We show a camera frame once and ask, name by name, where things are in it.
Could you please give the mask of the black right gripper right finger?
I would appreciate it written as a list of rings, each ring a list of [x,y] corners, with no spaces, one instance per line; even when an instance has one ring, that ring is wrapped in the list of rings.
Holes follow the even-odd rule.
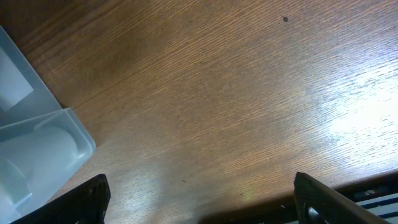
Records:
[[[303,172],[297,172],[295,175],[294,199],[300,224],[387,222]]]

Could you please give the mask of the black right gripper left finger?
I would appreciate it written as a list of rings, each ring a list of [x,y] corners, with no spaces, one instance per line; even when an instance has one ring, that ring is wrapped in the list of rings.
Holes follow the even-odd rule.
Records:
[[[98,174],[12,224],[104,224],[111,198],[105,174]]]

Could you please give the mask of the cream cup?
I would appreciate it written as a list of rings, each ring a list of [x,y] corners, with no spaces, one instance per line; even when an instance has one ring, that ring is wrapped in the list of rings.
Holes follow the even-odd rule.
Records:
[[[78,147],[69,132],[49,127],[2,142],[1,155],[19,168],[32,196],[47,201],[70,178]]]

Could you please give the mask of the clear plastic storage bin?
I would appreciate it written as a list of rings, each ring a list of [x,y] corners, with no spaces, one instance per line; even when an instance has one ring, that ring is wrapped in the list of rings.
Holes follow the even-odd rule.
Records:
[[[2,29],[1,143],[49,127],[66,130],[77,144],[78,155],[72,177],[92,156],[96,144],[73,110],[60,106]],[[33,197],[19,168],[1,155],[1,223],[11,223],[42,207],[47,201]]]

